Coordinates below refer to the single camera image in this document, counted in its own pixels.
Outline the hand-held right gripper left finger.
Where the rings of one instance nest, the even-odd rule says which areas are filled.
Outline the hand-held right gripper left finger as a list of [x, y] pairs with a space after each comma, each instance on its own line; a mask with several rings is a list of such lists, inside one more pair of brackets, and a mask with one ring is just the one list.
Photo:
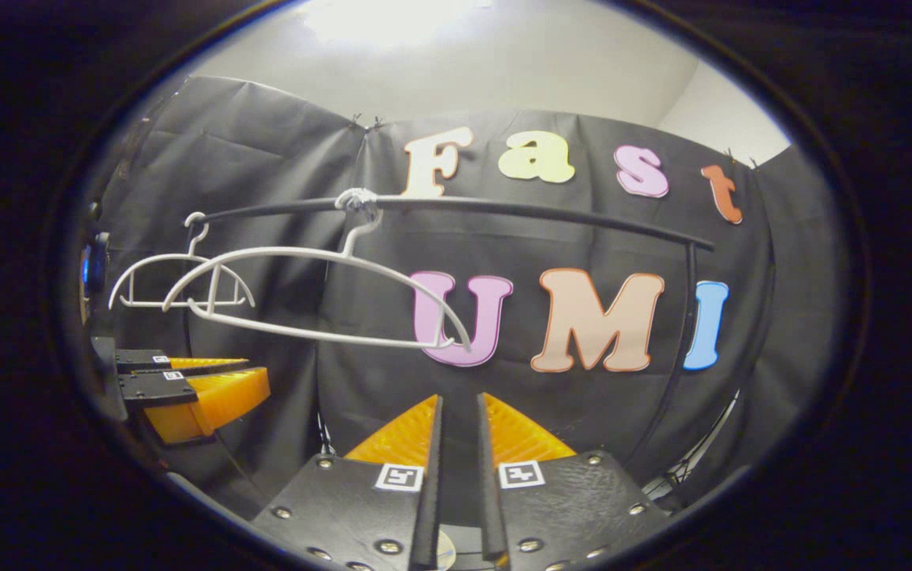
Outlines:
[[437, 569], [443, 409], [431, 395], [351, 452], [313, 456], [253, 527], [321, 565]]

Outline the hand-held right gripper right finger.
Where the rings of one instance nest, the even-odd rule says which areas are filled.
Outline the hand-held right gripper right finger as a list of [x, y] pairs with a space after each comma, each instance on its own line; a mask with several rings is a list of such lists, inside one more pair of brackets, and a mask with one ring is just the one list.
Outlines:
[[576, 452], [491, 394], [477, 406], [481, 555], [496, 570], [583, 569], [669, 524], [608, 452]]

